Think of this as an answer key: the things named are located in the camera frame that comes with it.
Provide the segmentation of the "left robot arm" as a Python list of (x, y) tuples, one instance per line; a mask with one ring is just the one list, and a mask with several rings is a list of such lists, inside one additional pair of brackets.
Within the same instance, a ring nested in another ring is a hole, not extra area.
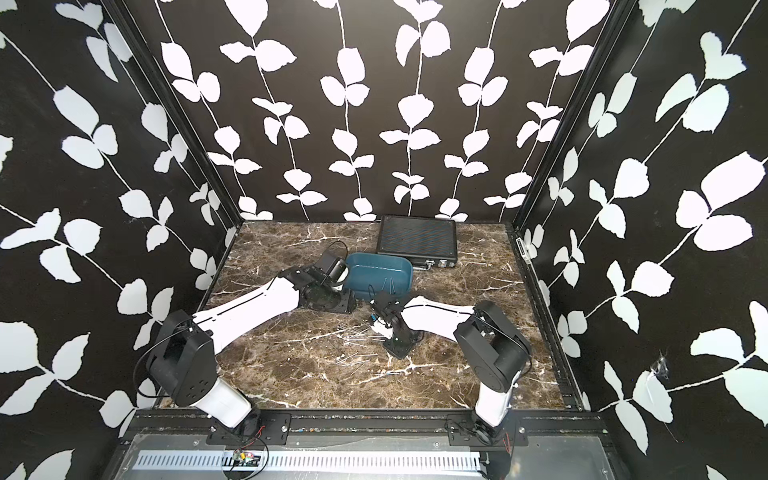
[(350, 313), (346, 264), (281, 271), (265, 285), (212, 309), (169, 314), (146, 352), (145, 369), (179, 407), (193, 407), (236, 429), (257, 416), (252, 402), (218, 373), (216, 356), (235, 340), (296, 309)]

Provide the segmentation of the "teal plastic storage box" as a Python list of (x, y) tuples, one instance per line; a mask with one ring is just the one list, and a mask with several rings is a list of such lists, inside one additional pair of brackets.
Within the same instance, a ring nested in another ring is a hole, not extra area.
[(349, 273), (344, 287), (358, 300), (370, 301), (381, 291), (400, 296), (411, 290), (413, 266), (405, 258), (357, 252), (346, 263)]

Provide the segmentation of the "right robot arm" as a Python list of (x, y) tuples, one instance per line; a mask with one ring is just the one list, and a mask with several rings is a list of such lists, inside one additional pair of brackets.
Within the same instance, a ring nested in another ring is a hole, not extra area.
[(456, 343), (480, 381), (473, 425), (468, 428), (485, 444), (499, 436), (518, 380), (532, 367), (532, 347), (499, 306), (482, 300), (456, 306), (421, 295), (395, 296), (380, 291), (369, 301), (371, 324), (384, 328), (383, 348), (406, 358), (431, 333)]

